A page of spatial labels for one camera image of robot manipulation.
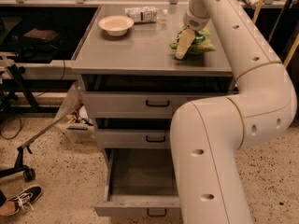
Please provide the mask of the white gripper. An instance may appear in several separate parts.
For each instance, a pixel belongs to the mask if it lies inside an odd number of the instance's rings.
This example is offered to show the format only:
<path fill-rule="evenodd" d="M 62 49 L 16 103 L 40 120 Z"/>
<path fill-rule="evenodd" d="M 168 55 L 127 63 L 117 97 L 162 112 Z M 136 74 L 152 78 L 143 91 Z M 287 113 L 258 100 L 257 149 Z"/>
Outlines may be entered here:
<path fill-rule="evenodd" d="M 177 59 L 181 60 L 184 58 L 190 45 L 195 39 L 194 31 L 203 30 L 206 27 L 209 19 L 209 13 L 206 10 L 202 9 L 200 14 L 195 14 L 189 8 L 186 9 L 183 16 L 183 23 L 188 28 L 180 34 L 176 50 Z"/>

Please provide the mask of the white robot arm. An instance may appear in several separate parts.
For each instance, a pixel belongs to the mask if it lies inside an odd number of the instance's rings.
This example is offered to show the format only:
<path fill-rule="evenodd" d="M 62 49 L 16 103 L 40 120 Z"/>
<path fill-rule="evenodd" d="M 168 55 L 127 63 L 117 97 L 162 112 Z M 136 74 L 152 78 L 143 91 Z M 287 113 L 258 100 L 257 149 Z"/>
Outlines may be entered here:
<path fill-rule="evenodd" d="M 253 224 L 235 151 L 282 134 L 297 109 L 286 68 L 237 0 L 191 0 L 187 26 L 212 21 L 238 92 L 181 106 L 170 145 L 184 224 Z"/>

